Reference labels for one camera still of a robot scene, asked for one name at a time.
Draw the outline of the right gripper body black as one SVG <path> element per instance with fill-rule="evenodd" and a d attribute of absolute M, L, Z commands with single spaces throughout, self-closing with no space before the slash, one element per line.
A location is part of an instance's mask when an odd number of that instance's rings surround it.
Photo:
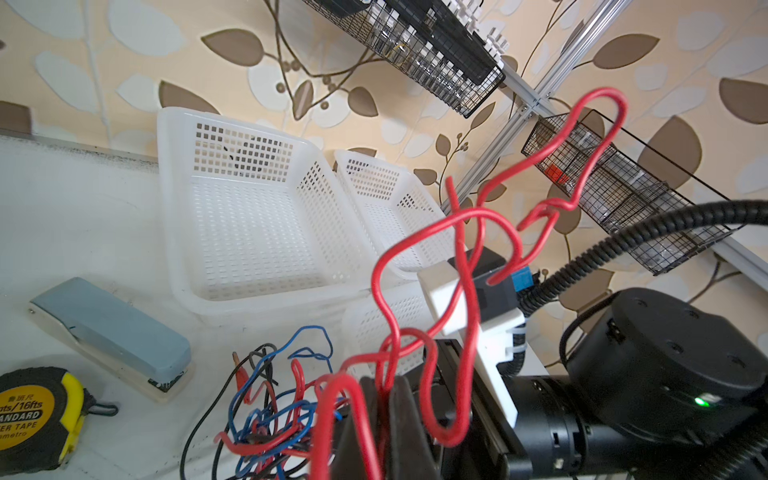
<path fill-rule="evenodd" d="M 440 448 L 443 479 L 763 479 L 767 359 L 728 319 L 631 288 L 554 376 L 502 383 L 504 418 L 477 386 L 464 442 Z"/>

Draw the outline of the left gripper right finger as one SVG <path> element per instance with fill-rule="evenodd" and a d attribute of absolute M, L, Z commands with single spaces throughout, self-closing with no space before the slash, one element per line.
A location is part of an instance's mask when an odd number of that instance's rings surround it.
<path fill-rule="evenodd" d="M 387 478 L 438 480 L 439 471 L 427 441 L 408 380 L 397 376 L 388 400 L 389 447 Z"/>

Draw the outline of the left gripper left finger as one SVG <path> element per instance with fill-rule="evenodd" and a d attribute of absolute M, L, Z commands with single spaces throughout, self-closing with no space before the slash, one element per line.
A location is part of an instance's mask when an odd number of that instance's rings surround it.
<path fill-rule="evenodd" d="M 372 377 L 356 383 L 349 412 L 333 440 L 331 479 L 383 479 L 384 403 Z"/>

